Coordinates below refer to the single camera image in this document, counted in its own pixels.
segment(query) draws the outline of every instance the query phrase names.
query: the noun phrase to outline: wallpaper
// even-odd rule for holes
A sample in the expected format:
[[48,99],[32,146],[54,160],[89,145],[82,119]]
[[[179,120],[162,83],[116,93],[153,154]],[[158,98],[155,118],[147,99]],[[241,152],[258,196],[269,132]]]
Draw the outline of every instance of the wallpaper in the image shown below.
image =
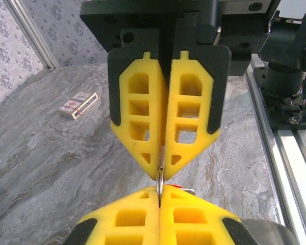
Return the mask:
[[0,0],[0,102],[44,67]]
[[80,19],[84,0],[22,0],[61,66],[105,63],[107,53]]

